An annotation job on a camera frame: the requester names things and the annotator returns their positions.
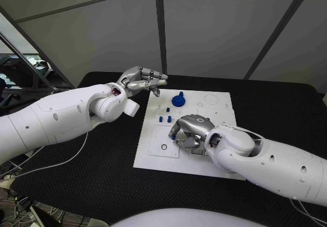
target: white pegboard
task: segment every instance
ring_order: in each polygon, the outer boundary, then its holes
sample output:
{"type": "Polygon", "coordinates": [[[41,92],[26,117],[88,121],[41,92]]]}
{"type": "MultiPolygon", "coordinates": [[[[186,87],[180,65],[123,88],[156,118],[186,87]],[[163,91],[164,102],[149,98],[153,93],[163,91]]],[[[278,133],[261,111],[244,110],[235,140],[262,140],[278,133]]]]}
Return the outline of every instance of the white pegboard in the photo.
{"type": "MultiPolygon", "coordinates": [[[[216,167],[205,154],[203,145],[192,153],[175,145],[167,136],[176,120],[189,114],[211,118],[215,125],[222,122],[236,125],[229,93],[169,89],[160,89],[160,92],[160,97],[150,94],[149,98],[134,167],[245,180],[239,174],[228,174],[216,167]],[[186,104],[176,107],[172,98],[180,91],[185,93],[186,104]],[[167,116],[172,116],[172,123],[167,122],[167,116]]],[[[186,139],[183,132],[179,132],[176,137],[186,139]]]]}

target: silver robot hand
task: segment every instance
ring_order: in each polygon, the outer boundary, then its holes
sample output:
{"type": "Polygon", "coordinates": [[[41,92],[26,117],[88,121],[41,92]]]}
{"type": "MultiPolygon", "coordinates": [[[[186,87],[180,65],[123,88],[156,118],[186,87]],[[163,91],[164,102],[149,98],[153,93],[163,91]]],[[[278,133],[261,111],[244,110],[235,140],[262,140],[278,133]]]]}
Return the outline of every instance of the silver robot hand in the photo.
{"type": "Polygon", "coordinates": [[[140,90],[150,90],[159,97],[159,85],[166,85],[169,76],[163,73],[136,66],[130,68],[121,75],[117,83],[126,88],[127,96],[134,96],[140,90]]]}
{"type": "Polygon", "coordinates": [[[198,149],[200,143],[205,142],[206,135],[213,128],[215,125],[208,118],[195,114],[186,115],[176,121],[176,124],[169,132],[169,137],[176,137],[179,131],[183,130],[188,139],[175,140],[175,144],[189,150],[193,150],[198,149]]]}

